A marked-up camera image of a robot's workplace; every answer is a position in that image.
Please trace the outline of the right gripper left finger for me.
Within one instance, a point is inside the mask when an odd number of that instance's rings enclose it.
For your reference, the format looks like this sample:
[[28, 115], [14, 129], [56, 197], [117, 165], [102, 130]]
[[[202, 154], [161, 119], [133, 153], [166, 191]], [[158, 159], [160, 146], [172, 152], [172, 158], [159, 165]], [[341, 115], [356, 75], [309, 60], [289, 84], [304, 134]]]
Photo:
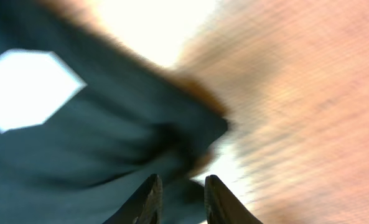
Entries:
[[161, 213], [162, 180], [152, 174], [103, 224], [160, 224]]

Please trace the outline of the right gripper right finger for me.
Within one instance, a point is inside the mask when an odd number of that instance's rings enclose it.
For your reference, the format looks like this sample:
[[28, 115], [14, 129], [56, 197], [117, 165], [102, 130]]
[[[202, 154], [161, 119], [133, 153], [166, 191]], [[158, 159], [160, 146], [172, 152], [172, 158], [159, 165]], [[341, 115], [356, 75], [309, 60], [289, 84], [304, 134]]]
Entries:
[[217, 175], [205, 178], [204, 199], [208, 224], [263, 224]]

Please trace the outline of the black t-shirt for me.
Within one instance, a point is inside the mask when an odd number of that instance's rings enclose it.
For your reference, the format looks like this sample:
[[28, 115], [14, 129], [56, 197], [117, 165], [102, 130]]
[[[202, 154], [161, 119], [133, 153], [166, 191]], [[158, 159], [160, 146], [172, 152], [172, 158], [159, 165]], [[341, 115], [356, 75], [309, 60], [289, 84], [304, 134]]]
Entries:
[[0, 1], [0, 54], [13, 47], [55, 52], [87, 86], [45, 124], [0, 134], [0, 223], [102, 223], [151, 174], [163, 223], [205, 220], [188, 173], [221, 116], [34, 1]]

